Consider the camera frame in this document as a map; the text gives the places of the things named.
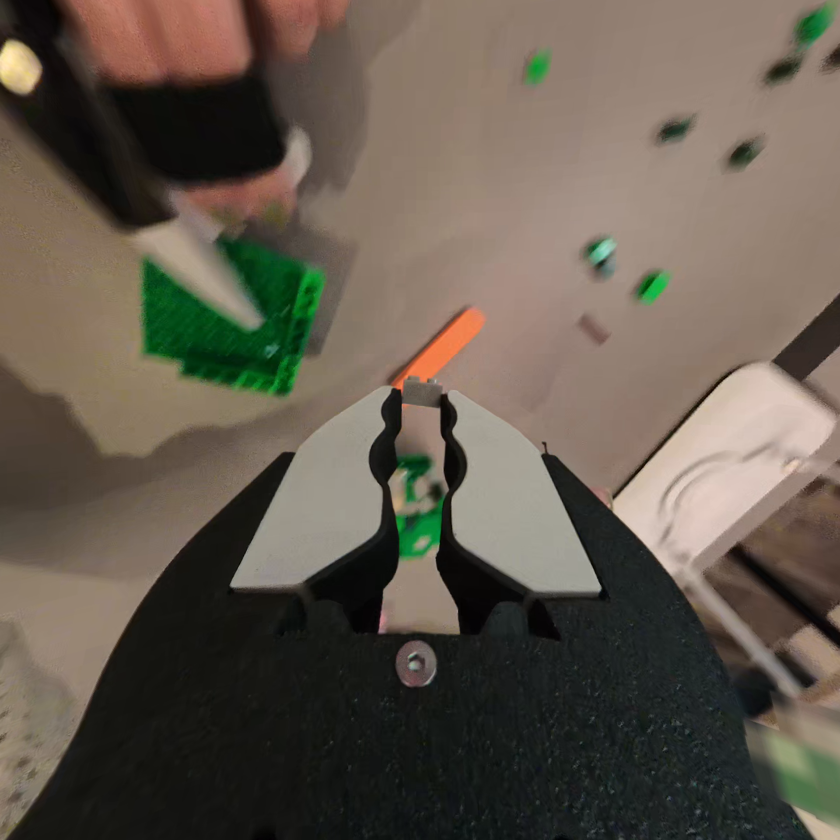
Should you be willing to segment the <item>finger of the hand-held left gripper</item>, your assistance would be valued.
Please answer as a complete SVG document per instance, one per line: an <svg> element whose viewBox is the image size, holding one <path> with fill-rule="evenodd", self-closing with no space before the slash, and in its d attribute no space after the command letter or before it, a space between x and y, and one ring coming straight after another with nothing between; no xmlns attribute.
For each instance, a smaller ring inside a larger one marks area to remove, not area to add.
<svg viewBox="0 0 840 840"><path fill-rule="evenodd" d="M132 232L135 248L218 316L243 330L259 329L265 321L262 312L217 246L225 225L184 193L171 193L168 199L170 217Z"/></svg>

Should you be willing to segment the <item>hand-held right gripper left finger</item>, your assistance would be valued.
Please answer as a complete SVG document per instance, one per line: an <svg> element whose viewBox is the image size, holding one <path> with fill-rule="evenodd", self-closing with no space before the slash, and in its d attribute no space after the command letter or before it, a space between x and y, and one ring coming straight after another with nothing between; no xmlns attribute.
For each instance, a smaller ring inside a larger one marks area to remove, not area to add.
<svg viewBox="0 0 840 840"><path fill-rule="evenodd" d="M396 523L389 487L402 393L383 386L313 432L292 456L230 587L290 592Z"/></svg>

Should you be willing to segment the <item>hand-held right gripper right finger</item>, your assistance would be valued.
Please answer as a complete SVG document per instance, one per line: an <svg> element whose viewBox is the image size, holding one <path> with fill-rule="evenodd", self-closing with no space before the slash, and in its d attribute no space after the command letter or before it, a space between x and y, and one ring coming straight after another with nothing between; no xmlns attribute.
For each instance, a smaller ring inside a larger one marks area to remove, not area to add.
<svg viewBox="0 0 840 840"><path fill-rule="evenodd" d="M598 597L602 585L538 448L463 393L446 398L465 461L450 486L455 549L519 594Z"/></svg>

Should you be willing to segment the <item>green lego plate assembly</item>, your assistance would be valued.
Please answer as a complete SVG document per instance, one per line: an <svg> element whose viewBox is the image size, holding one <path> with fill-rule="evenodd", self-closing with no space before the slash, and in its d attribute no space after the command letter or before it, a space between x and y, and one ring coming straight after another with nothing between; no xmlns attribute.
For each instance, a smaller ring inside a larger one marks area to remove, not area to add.
<svg viewBox="0 0 840 840"><path fill-rule="evenodd" d="M176 362L180 373L234 390L286 396L294 388L325 287L320 268L247 239L217 248L236 268L265 322L248 332L227 320L161 268L141 268L143 351Z"/></svg>

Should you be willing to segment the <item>small grey lego brick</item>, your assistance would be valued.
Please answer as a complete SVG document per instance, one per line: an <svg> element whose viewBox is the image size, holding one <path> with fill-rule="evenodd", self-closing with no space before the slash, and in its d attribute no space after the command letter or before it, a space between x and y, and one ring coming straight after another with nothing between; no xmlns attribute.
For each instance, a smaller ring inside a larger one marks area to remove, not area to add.
<svg viewBox="0 0 840 840"><path fill-rule="evenodd" d="M418 375L408 375L402 383L402 404L439 409L444 396L444 387L435 379L422 379Z"/></svg>

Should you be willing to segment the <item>green grey lego block build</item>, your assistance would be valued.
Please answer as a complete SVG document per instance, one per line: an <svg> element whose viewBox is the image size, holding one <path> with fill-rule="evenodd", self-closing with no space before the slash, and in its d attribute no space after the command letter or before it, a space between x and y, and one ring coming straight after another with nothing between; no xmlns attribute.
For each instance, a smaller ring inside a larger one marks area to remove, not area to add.
<svg viewBox="0 0 840 840"><path fill-rule="evenodd" d="M419 560L438 550L445 484L427 455L399 455L389 480L399 538L400 561Z"/></svg>

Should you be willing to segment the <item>orange lego brick separator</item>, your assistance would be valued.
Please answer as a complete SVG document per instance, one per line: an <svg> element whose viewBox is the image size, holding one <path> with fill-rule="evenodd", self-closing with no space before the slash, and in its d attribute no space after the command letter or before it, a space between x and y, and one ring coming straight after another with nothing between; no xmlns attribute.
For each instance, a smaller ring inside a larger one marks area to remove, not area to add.
<svg viewBox="0 0 840 840"><path fill-rule="evenodd" d="M477 308L458 312L393 376L391 387L402 390L411 378L420 382L433 380L477 337L486 320L485 314Z"/></svg>

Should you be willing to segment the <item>scattered green lego pieces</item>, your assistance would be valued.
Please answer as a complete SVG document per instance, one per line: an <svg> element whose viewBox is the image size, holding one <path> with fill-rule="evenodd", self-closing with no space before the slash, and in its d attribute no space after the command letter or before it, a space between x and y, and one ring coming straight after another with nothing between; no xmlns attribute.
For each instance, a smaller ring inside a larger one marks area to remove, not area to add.
<svg viewBox="0 0 840 840"><path fill-rule="evenodd" d="M521 76L581 272L639 307L806 262L838 193L838 2L545 2Z"/></svg>

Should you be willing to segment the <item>person's left hand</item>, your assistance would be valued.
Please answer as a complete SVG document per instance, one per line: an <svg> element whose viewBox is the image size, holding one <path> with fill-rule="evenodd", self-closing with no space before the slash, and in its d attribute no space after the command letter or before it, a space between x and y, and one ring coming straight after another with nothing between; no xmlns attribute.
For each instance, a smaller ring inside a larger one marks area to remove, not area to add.
<svg viewBox="0 0 840 840"><path fill-rule="evenodd" d="M347 1L59 2L101 79L197 86L242 77L258 58L302 58Z"/></svg>

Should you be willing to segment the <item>white plastic tray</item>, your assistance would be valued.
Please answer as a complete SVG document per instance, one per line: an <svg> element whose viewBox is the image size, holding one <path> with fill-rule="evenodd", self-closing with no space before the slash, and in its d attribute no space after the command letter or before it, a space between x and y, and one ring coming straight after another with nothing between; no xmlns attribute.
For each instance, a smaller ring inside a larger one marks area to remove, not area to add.
<svg viewBox="0 0 840 840"><path fill-rule="evenodd" d="M835 405L771 362L723 378L617 493L615 514L672 575L788 476L815 468Z"/></svg>

